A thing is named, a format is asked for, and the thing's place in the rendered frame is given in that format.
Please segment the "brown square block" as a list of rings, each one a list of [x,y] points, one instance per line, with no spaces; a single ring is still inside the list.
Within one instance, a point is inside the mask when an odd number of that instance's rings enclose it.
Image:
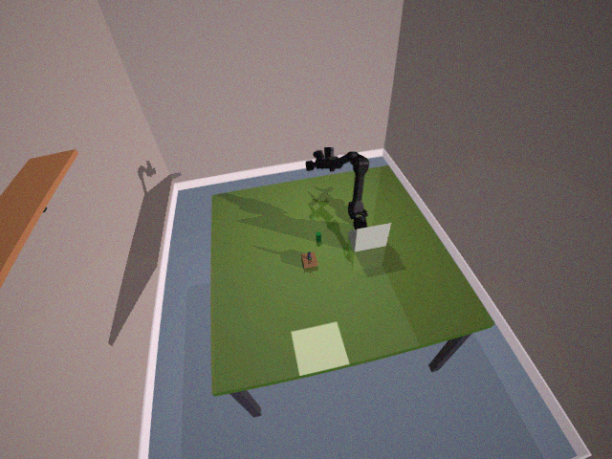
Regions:
[[[308,253],[301,255],[304,269],[312,268],[317,266],[317,257],[315,252],[311,252],[311,259],[308,259]]]

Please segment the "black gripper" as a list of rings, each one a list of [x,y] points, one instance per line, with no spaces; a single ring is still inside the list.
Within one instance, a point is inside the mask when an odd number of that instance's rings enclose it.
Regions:
[[[306,170],[307,170],[307,171],[310,171],[310,170],[313,170],[315,167],[316,167],[316,168],[321,168],[321,169],[322,169],[322,168],[325,168],[325,167],[323,166],[323,162],[324,162],[324,161],[325,161],[325,160],[321,160],[321,161],[319,161],[319,162],[312,162],[312,161],[306,162],[306,164],[305,164],[305,165],[306,165]]]

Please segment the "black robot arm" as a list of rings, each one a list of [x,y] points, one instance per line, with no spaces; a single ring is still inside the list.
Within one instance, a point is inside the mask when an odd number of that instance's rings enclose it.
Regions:
[[[364,156],[360,155],[358,152],[348,152],[348,154],[342,157],[334,157],[334,147],[324,147],[324,155],[322,150],[318,150],[314,152],[314,158],[316,158],[316,162],[321,160],[325,160],[323,162],[323,166],[325,168],[330,168],[330,171],[335,171],[336,168],[343,167],[344,164],[351,163],[353,166],[354,172],[356,173],[355,177],[355,185],[354,185],[354,194],[352,202],[348,204],[348,213],[351,219],[354,219],[354,228],[355,230],[361,228],[368,228],[366,216],[368,216],[368,212],[364,209],[364,204],[362,202],[362,194],[363,194],[363,178],[365,173],[369,167],[369,161]],[[326,158],[326,159],[324,159]],[[361,216],[358,216],[361,215]],[[358,216],[358,217],[357,217]]]

